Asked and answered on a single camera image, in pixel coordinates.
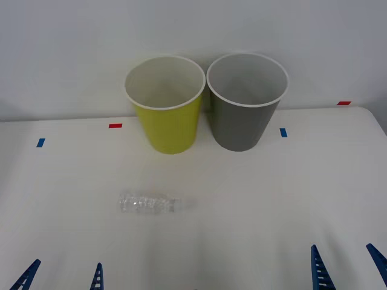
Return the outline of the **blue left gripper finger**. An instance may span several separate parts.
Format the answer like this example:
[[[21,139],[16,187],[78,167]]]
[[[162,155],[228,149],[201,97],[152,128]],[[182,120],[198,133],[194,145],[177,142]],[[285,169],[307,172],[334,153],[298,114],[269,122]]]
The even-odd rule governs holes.
[[[97,264],[93,280],[91,282],[90,290],[104,290],[103,266],[101,263]]]
[[[29,290],[41,261],[36,259],[15,281],[10,290]]]

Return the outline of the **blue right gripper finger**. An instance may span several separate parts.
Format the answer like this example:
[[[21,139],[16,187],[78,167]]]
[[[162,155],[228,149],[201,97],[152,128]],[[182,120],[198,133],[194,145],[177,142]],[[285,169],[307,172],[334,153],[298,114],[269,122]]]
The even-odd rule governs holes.
[[[376,264],[381,277],[387,279],[387,259],[373,244],[367,244],[366,248]]]
[[[316,245],[311,246],[311,275],[313,290],[336,290]]]

